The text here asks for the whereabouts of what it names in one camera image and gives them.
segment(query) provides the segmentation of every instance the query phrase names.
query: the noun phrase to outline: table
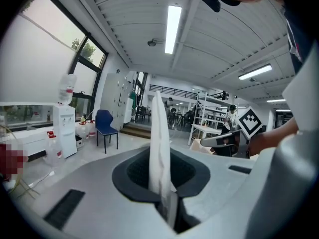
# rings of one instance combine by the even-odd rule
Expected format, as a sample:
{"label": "table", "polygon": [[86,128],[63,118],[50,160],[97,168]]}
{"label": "table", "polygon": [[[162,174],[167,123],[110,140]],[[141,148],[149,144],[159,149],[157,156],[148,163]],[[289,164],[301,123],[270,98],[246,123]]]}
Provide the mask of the table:
{"label": "table", "polygon": [[203,132],[203,139],[206,138],[207,133],[214,133],[217,135],[221,134],[221,130],[214,129],[214,128],[211,128],[208,126],[192,124],[189,139],[188,139],[188,145],[190,145],[191,137],[193,135],[194,130],[198,130],[198,136],[199,136],[200,132]]}

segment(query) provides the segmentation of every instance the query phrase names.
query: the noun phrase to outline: white cabinet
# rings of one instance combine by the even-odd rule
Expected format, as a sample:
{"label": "white cabinet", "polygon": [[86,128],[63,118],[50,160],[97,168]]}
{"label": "white cabinet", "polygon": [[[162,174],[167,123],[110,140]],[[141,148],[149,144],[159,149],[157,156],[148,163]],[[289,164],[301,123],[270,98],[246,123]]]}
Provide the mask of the white cabinet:
{"label": "white cabinet", "polygon": [[127,99],[133,85],[122,74],[108,74],[104,84],[100,109],[108,110],[113,116],[111,127],[121,130],[124,124]]}

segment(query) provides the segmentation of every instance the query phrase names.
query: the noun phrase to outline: hand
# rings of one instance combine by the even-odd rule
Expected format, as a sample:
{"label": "hand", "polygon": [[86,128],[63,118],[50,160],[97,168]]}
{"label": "hand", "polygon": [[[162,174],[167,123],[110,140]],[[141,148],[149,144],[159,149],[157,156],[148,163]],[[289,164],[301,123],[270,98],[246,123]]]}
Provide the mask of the hand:
{"label": "hand", "polygon": [[253,136],[249,141],[248,150],[250,156],[259,154],[266,148],[268,148],[267,137],[263,133]]}

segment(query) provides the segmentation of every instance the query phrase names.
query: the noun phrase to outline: black slot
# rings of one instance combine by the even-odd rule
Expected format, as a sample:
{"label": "black slot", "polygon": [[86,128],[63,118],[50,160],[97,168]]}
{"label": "black slot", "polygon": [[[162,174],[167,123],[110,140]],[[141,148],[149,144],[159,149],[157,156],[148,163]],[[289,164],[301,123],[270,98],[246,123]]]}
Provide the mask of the black slot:
{"label": "black slot", "polygon": [[82,191],[71,189],[44,217],[44,220],[61,230],[84,195]]}
{"label": "black slot", "polygon": [[240,172],[240,173],[245,173],[245,174],[250,174],[251,172],[250,168],[242,167],[238,165],[231,165],[230,167],[228,167],[228,169],[236,171],[236,172]]}

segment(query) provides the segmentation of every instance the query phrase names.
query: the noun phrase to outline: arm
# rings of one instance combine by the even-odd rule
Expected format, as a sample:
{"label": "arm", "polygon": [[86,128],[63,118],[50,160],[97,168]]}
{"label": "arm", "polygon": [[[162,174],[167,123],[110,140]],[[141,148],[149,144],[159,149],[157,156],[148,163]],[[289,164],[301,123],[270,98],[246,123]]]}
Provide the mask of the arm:
{"label": "arm", "polygon": [[250,156],[259,154],[263,149],[277,147],[283,138],[290,134],[295,134],[297,131],[298,126],[296,120],[295,118],[291,118],[286,124],[279,128],[253,136],[248,146]]}

